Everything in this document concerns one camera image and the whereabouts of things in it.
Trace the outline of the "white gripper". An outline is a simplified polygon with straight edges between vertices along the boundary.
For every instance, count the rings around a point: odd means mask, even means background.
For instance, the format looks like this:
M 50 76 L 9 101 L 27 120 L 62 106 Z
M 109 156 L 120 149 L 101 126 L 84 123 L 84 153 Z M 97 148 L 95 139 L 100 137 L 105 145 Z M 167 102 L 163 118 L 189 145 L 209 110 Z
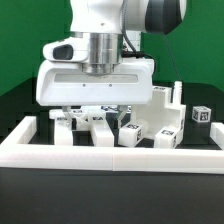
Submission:
M 68 127 L 73 126 L 70 106 L 119 105 L 115 128 L 119 129 L 128 106 L 147 104 L 152 98 L 153 59 L 125 58 L 114 72 L 85 74 L 78 63 L 44 61 L 39 69 L 36 100 L 42 106 L 63 106 Z

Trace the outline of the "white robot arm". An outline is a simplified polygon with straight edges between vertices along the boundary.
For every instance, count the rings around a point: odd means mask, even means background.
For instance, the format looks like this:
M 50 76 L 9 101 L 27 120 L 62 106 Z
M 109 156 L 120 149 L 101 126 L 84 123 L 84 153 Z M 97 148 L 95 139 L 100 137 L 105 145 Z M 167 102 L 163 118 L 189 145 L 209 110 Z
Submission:
M 73 106 L 128 107 L 152 98 L 155 62 L 135 48 L 125 51 L 127 32 L 166 35 L 184 19 L 187 0 L 70 0 L 70 37 L 43 47 L 36 100 L 60 106 L 71 119 Z

